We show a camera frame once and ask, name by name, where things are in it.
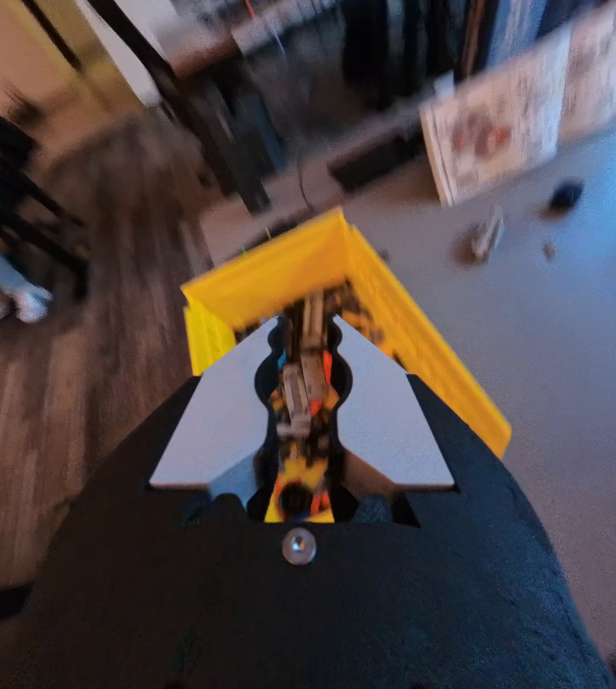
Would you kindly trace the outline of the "pile of small toy parts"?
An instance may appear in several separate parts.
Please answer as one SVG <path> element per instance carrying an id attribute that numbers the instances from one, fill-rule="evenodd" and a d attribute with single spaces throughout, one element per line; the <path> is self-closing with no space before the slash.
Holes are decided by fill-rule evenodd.
<path id="1" fill-rule="evenodd" d="M 269 481 L 249 502 L 252 520 L 277 523 L 333 523 L 330 501 L 330 413 L 337 402 L 331 388 L 330 316 L 342 316 L 373 344 L 384 334 L 350 280 L 313 291 L 285 307 L 283 354 L 278 386 L 271 395 L 276 444 Z M 301 482 L 313 491 L 310 515 L 285 519 L 278 507 L 281 489 Z"/>

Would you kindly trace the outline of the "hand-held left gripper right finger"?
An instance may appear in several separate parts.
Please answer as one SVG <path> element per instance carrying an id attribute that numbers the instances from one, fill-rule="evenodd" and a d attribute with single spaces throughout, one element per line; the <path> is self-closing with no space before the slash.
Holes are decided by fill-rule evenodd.
<path id="1" fill-rule="evenodd" d="M 330 316 L 330 501 L 351 520 L 374 497 L 413 520 L 407 494 L 445 493 L 455 479 L 411 376 L 339 315 Z"/>

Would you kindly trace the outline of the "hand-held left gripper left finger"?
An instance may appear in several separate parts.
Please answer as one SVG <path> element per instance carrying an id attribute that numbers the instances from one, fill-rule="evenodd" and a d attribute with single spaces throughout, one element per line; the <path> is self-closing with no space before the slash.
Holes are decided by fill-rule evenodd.
<path id="1" fill-rule="evenodd" d="M 272 317 L 197 379 L 149 486 L 234 495 L 244 508 L 269 481 L 276 444 L 271 395 L 283 354 L 283 318 Z"/>

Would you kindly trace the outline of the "dark shelf unit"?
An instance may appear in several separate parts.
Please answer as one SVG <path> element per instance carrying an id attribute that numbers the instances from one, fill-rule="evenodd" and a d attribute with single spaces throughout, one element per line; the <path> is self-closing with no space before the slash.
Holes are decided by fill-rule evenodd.
<path id="1" fill-rule="evenodd" d="M 198 83 L 232 112 L 258 91 L 273 115 L 386 109 L 434 76 L 480 71 L 508 1 L 177 1 L 156 82 L 174 102 Z"/>

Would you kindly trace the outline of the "yellow plastic bin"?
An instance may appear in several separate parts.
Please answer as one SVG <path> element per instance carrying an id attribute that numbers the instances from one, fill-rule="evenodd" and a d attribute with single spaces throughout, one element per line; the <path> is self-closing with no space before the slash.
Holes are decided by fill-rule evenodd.
<path id="1" fill-rule="evenodd" d="M 501 462 L 508 422 L 432 322 L 363 235 L 334 210 L 183 285 L 192 371 L 196 380 L 285 307 L 316 290 L 350 280 L 384 340 L 376 345 L 411 376 L 433 434 L 455 479 L 445 493 L 407 494 L 413 520 L 368 498 L 351 520 L 431 524 L 462 495 L 453 514 L 469 520 L 493 507 L 513 485 Z M 289 528 L 315 522 L 288 523 Z"/>

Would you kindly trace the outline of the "open instruction booklet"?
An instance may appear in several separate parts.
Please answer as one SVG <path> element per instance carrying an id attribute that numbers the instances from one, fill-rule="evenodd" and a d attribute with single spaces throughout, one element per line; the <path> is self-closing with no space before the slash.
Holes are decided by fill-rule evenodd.
<path id="1" fill-rule="evenodd" d="M 420 108 L 443 207 L 550 161 L 616 124 L 616 1 Z"/>

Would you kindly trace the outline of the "black flat box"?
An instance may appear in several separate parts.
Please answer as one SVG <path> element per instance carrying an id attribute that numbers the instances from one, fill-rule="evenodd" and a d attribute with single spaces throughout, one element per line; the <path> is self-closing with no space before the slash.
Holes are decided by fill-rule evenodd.
<path id="1" fill-rule="evenodd" d="M 343 192 L 351 194 L 371 185 L 411 160 L 425 153 L 424 134 L 420 127 L 374 141 L 346 159 L 328 165 L 328 172 Z"/>

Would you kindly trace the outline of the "grey toy brick assembly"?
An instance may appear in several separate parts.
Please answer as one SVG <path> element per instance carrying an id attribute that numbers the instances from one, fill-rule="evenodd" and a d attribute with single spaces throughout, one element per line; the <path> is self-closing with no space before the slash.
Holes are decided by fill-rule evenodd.
<path id="1" fill-rule="evenodd" d="M 473 228 L 469 236 L 468 251 L 474 264 L 486 263 L 497 249 L 505 229 L 504 212 L 494 206 L 488 219 Z"/>

